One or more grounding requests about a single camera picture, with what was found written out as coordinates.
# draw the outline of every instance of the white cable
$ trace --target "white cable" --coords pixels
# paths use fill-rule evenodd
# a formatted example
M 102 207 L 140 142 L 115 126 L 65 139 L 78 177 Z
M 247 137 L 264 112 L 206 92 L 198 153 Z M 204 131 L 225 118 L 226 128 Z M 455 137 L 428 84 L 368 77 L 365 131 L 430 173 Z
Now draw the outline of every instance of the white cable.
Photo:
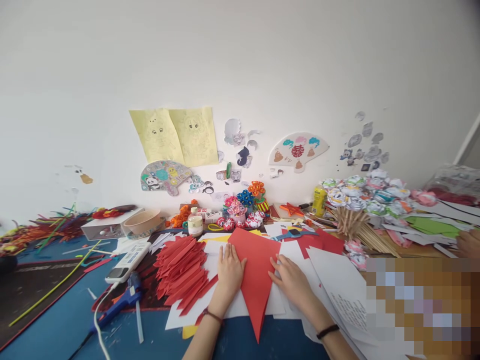
M 98 335 L 98 342 L 100 343 L 101 350 L 103 351 L 103 354 L 105 355 L 106 360 L 110 360 L 110 355 L 109 352 L 107 351 L 107 348 L 105 347 L 104 341 L 102 339 L 102 331 L 100 330 L 99 323 L 97 322 L 97 312 L 99 311 L 100 305 L 104 302 L 104 300 L 110 295 L 110 293 L 119 285 L 119 282 L 114 283 L 110 290 L 105 294 L 105 296 L 100 300 L 98 305 L 96 306 L 95 313 L 93 314 L 93 324 L 95 325 L 96 333 Z

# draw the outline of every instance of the white bottle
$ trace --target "white bottle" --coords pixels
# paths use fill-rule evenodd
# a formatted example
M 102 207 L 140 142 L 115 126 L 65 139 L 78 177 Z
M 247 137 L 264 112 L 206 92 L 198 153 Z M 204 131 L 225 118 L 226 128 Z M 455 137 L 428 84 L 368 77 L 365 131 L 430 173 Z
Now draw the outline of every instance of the white bottle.
M 197 207 L 192 207 L 191 214 L 188 216 L 188 234 L 194 238 L 199 237 L 204 232 L 202 215 L 198 214 L 197 211 Z

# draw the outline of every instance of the hand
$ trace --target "hand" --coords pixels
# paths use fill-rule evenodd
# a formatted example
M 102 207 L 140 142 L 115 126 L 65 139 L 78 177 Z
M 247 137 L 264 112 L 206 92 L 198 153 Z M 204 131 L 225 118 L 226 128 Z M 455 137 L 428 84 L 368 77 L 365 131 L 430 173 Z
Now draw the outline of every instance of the hand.
M 247 258 L 240 262 L 235 245 L 227 243 L 225 245 L 225 253 L 224 247 L 220 246 L 220 252 L 218 253 L 218 285 L 208 305 L 208 311 L 219 318 L 224 317 L 235 295 L 240 290 L 246 264 Z
M 480 259 L 480 230 L 460 231 L 456 241 L 463 257 Z
M 318 300 L 307 277 L 299 266 L 288 257 L 277 254 L 276 258 L 280 260 L 281 264 L 277 264 L 272 258 L 270 258 L 270 263 L 279 272 L 281 279 L 270 271 L 268 275 L 283 291 L 288 300 L 304 313 L 309 303 Z

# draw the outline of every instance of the bottle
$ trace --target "bottle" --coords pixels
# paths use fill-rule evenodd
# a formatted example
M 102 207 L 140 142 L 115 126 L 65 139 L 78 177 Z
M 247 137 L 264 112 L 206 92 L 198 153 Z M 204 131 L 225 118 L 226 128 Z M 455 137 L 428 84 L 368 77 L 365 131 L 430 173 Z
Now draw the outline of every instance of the bottle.
M 327 191 L 320 181 L 313 191 L 313 205 L 311 207 L 311 212 L 314 213 L 317 218 L 324 216 L 325 200 L 327 200 Z
M 204 224 L 202 220 L 202 215 L 197 211 L 197 207 L 191 208 L 191 214 L 188 215 L 188 234 L 194 238 L 199 237 L 204 232 Z

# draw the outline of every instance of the glue stick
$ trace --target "glue stick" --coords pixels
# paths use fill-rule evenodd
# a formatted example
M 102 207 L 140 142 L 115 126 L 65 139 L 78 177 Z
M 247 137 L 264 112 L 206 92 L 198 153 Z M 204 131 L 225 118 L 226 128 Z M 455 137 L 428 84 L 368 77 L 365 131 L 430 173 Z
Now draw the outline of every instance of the glue stick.
M 324 189 L 322 182 L 320 181 L 313 191 L 313 205 L 311 207 L 311 212 L 314 213 L 317 218 L 324 216 L 326 199 L 327 191 Z

